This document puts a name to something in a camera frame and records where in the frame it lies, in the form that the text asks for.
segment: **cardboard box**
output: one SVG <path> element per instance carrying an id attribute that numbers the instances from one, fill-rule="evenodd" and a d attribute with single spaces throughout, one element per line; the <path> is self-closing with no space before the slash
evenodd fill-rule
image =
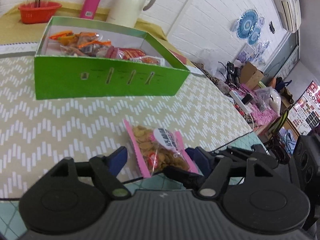
<path id="1" fill-rule="evenodd" d="M 62 56 L 54 33 L 97 32 L 119 48 L 163 57 L 165 66 L 127 60 Z M 190 71 L 149 33 L 102 21 L 54 16 L 35 56 L 36 99 L 104 96 L 174 96 Z"/>
<path id="2" fill-rule="evenodd" d="M 263 78 L 263 73 L 250 62 L 247 62 L 241 70 L 240 83 L 253 90 Z"/>

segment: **blue cloth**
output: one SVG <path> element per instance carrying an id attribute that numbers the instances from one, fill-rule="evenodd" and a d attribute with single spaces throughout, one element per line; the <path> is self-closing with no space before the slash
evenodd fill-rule
<path id="1" fill-rule="evenodd" d="M 297 141 L 295 140 L 292 131 L 290 129 L 286 130 L 282 127 L 279 131 L 279 137 L 280 141 L 284 144 L 285 151 L 292 155 L 293 150 L 297 144 Z"/>

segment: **zigzag pattern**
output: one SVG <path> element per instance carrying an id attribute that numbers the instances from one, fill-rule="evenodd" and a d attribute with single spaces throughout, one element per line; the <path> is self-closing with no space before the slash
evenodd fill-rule
<path id="1" fill-rule="evenodd" d="M 0 198 L 20 197 L 62 158 L 126 146 L 121 181 L 140 176 L 122 120 L 179 130 L 185 147 L 214 150 L 251 128 L 208 80 L 190 75 L 174 97 L 35 100 L 33 57 L 0 60 Z"/>

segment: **brown cardboard box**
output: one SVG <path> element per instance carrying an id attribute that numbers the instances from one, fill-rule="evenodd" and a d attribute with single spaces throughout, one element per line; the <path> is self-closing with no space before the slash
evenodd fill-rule
<path id="1" fill-rule="evenodd" d="M 250 62 L 247 62 L 241 70 L 240 83 L 253 90 L 263 78 L 263 73 Z"/>

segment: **red and white poster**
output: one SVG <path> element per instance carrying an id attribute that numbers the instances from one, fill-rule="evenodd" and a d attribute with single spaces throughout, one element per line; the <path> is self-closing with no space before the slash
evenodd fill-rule
<path id="1" fill-rule="evenodd" d="M 288 119 L 300 134 L 306 135 L 320 121 L 320 86 L 314 81 L 289 111 Z"/>

